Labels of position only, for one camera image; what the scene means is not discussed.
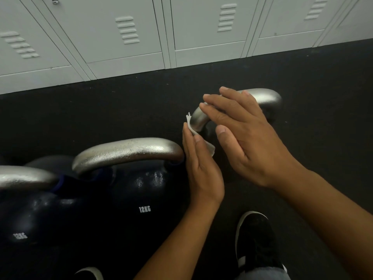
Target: hand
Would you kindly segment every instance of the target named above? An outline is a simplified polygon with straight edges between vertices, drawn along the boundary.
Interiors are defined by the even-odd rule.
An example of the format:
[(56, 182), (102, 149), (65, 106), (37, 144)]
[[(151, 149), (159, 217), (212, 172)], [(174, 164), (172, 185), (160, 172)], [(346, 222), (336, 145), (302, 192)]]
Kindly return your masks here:
[[(267, 122), (255, 98), (226, 87), (205, 94), (200, 108), (217, 124), (216, 134), (233, 169), (260, 186), (276, 186), (303, 167)], [(224, 110), (226, 114), (213, 106)]]
[(186, 155), (191, 207), (210, 206), (216, 210), (224, 198), (221, 171), (212, 159), (200, 135), (193, 137), (187, 123), (183, 126), (183, 146)]

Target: denim pant leg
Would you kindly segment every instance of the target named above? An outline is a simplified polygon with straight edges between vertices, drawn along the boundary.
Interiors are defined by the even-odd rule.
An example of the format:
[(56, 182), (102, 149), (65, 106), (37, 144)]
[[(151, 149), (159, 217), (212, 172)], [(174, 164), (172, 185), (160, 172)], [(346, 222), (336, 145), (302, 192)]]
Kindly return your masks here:
[(285, 270), (277, 267), (260, 267), (242, 272), (236, 280), (290, 280)]

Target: silver metal handle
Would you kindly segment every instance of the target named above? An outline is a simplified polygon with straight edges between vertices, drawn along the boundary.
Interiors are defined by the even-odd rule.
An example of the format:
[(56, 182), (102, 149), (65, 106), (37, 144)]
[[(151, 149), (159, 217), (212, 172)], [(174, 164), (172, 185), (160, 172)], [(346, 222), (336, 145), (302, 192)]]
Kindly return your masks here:
[[(277, 112), (281, 109), (282, 98), (280, 94), (271, 89), (253, 88), (246, 89), (258, 102), (259, 106), (265, 111), (267, 119), (274, 119)], [(196, 132), (200, 132), (210, 121), (210, 118), (198, 107), (190, 119), (190, 126)]]
[(184, 152), (177, 143), (164, 138), (131, 138), (84, 150), (75, 157), (72, 169), (83, 174), (105, 166), (150, 159), (182, 162)]
[(0, 166), (0, 190), (50, 190), (59, 177), (46, 170), (24, 166)]
[(59, 0), (52, 0), (52, 3), (53, 3), (54, 5), (57, 5), (59, 2), (60, 2)]

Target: shoe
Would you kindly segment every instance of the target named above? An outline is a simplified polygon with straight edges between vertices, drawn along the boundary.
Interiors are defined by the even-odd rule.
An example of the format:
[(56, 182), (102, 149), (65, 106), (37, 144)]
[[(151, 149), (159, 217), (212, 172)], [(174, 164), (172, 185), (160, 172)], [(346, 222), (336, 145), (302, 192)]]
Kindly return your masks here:
[(249, 211), (240, 218), (235, 247), (240, 273), (259, 267), (277, 267), (287, 272), (279, 259), (275, 233), (260, 212)]
[(73, 280), (104, 280), (102, 273), (95, 267), (86, 267), (80, 269), (76, 272), (73, 277)]

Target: finger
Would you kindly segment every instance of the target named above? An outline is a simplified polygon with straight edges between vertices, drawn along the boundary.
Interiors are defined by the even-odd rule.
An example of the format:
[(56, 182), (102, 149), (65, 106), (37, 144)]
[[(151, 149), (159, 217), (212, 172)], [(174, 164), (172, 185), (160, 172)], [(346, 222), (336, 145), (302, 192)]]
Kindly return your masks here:
[(243, 108), (237, 101), (219, 96), (217, 94), (203, 96), (203, 100), (210, 105), (224, 110), (229, 117), (240, 122), (249, 122), (253, 116), (247, 112), (245, 108)]
[(184, 147), (185, 156), (187, 159), (189, 159), (188, 145), (186, 144), (187, 140), (185, 139), (185, 127), (188, 128), (188, 124), (186, 122), (184, 122), (183, 124), (183, 147)]
[(214, 162), (214, 159), (212, 159), (211, 154), (207, 149), (205, 140), (200, 135), (195, 135), (194, 141), (199, 166), (207, 169), (211, 165), (211, 162)]
[(186, 147), (188, 148), (188, 153), (189, 153), (188, 158), (190, 159), (192, 164), (196, 164), (196, 166), (198, 166), (198, 157), (197, 157), (197, 154), (195, 153), (195, 142), (193, 139), (193, 134), (188, 128), (188, 124), (184, 124), (183, 133), (185, 136)]
[(237, 160), (242, 160), (245, 158), (246, 155), (243, 149), (229, 128), (218, 125), (216, 126), (215, 131), (217, 134), (217, 139), (219, 140), (219, 143), (231, 164), (237, 162)]
[(221, 87), (219, 91), (222, 96), (237, 101), (246, 111), (254, 116), (264, 117), (258, 102), (247, 90), (243, 90), (242, 93), (239, 93), (234, 89)]
[(239, 122), (218, 111), (215, 107), (200, 103), (200, 109), (217, 125), (227, 126), (234, 131), (240, 129)]

